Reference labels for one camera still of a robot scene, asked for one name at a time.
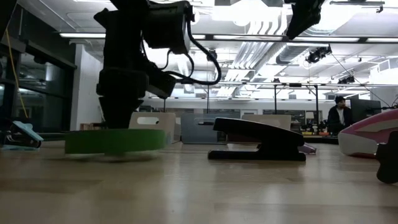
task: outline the green tape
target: green tape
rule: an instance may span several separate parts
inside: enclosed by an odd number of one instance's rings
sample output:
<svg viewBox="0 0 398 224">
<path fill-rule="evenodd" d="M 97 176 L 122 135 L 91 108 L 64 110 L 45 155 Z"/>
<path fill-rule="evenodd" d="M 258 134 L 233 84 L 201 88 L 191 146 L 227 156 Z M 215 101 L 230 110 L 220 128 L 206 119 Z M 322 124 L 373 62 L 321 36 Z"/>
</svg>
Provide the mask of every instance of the green tape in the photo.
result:
<svg viewBox="0 0 398 224">
<path fill-rule="evenodd" d="M 151 129 L 77 131 L 65 137 L 66 154 L 123 154 L 163 149 L 165 132 Z"/>
</svg>

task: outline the man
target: man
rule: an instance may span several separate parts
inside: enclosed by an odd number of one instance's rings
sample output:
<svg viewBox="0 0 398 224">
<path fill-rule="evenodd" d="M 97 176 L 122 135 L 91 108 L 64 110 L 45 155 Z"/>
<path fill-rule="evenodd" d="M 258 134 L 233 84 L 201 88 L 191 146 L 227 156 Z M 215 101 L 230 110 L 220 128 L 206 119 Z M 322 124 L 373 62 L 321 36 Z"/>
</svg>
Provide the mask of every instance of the man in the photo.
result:
<svg viewBox="0 0 398 224">
<path fill-rule="evenodd" d="M 328 115 L 329 132 L 338 134 L 341 130 L 352 125 L 353 114 L 346 106 L 346 99 L 342 96 L 335 98 L 336 106 L 330 108 Z"/>
</svg>

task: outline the table surface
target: table surface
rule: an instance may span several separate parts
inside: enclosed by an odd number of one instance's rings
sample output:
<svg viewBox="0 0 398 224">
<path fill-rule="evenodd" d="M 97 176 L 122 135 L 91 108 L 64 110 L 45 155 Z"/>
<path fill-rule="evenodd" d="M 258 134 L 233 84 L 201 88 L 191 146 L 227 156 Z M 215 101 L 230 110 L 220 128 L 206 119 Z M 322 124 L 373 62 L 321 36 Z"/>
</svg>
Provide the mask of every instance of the table surface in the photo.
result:
<svg viewBox="0 0 398 224">
<path fill-rule="evenodd" d="M 122 163 L 65 158 L 61 142 L 0 152 L 0 223 L 397 223 L 377 161 L 312 145 L 306 162 L 209 161 L 227 146 L 180 143 Z"/>
</svg>

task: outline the pink object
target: pink object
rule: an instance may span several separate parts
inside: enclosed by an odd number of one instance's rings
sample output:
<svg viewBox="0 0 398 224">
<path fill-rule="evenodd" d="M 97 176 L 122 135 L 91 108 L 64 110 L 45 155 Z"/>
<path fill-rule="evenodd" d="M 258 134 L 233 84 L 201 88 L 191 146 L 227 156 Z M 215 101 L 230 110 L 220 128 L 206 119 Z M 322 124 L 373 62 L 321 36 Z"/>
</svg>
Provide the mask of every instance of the pink object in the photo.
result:
<svg viewBox="0 0 398 224">
<path fill-rule="evenodd" d="M 390 110 L 364 119 L 338 135 L 340 151 L 349 156 L 374 155 L 377 144 L 388 142 L 391 131 L 398 131 L 398 110 Z"/>
<path fill-rule="evenodd" d="M 309 146 L 307 144 L 299 146 L 297 149 L 299 152 L 304 152 L 308 155 L 315 155 L 317 153 L 317 149 L 315 147 Z"/>
</svg>

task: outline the black stapler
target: black stapler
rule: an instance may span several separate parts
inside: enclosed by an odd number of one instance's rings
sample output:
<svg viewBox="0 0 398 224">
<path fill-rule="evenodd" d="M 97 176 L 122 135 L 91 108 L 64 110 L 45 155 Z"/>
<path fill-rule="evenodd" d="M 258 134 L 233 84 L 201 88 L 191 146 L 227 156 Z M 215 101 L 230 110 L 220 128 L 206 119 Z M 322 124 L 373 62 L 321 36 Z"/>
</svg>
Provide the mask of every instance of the black stapler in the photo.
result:
<svg viewBox="0 0 398 224">
<path fill-rule="evenodd" d="M 377 178 L 385 184 L 398 183 L 398 131 L 390 133 L 387 144 L 379 144 L 376 159 L 380 162 Z"/>
<path fill-rule="evenodd" d="M 250 151 L 210 151 L 209 159 L 242 159 L 272 161 L 305 161 L 304 153 L 297 149 L 304 145 L 304 137 L 292 131 L 275 126 L 241 119 L 216 118 L 215 131 L 238 134 L 258 139 L 259 149 Z"/>
</svg>

